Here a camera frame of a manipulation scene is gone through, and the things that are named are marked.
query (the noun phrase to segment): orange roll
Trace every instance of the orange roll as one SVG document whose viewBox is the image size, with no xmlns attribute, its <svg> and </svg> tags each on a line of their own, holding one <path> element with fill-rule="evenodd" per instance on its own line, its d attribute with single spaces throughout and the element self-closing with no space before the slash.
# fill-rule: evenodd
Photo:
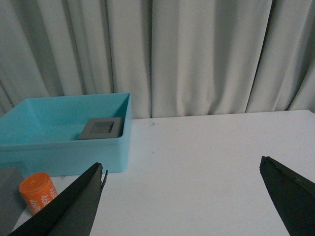
<svg viewBox="0 0 315 236">
<path fill-rule="evenodd" d="M 58 193 L 47 173 L 36 173 L 22 181 L 19 191 L 34 214 L 49 204 Z"/>
</svg>

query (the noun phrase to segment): white curtain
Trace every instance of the white curtain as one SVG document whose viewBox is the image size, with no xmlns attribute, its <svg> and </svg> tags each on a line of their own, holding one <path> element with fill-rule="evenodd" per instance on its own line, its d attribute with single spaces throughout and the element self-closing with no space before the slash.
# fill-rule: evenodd
<svg viewBox="0 0 315 236">
<path fill-rule="evenodd" d="M 0 1 L 0 116 L 112 92 L 134 118 L 315 112 L 315 0 Z"/>
</svg>

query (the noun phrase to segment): white table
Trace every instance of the white table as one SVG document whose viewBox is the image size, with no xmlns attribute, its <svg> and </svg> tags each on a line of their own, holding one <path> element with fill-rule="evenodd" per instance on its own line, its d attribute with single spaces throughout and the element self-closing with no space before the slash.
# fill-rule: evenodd
<svg viewBox="0 0 315 236">
<path fill-rule="evenodd" d="M 315 182 L 309 111 L 135 119 L 130 142 L 128 168 L 108 175 L 91 236 L 288 236 L 261 156 Z M 76 178 L 52 179 L 60 192 Z"/>
</svg>

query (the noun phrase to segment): gray square object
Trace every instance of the gray square object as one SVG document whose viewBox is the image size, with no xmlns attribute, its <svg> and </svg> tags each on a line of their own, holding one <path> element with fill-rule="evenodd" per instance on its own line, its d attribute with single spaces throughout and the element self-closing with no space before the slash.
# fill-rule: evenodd
<svg viewBox="0 0 315 236">
<path fill-rule="evenodd" d="M 0 236 L 12 232 L 26 207 L 19 192 L 23 176 L 19 168 L 0 168 Z"/>
<path fill-rule="evenodd" d="M 121 134 L 122 124 L 121 117 L 91 118 L 84 126 L 79 140 L 118 138 Z"/>
</svg>

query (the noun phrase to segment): teal plastic bin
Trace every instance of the teal plastic bin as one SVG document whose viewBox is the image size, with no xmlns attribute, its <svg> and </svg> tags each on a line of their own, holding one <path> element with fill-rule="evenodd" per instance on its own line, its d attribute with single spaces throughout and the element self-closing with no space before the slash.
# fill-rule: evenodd
<svg viewBox="0 0 315 236">
<path fill-rule="evenodd" d="M 90 118 L 123 118 L 118 138 L 78 140 Z M 127 167 L 131 94 L 26 99 L 0 118 L 0 167 L 17 166 L 24 177 L 80 175 L 95 162 L 109 172 Z"/>
</svg>

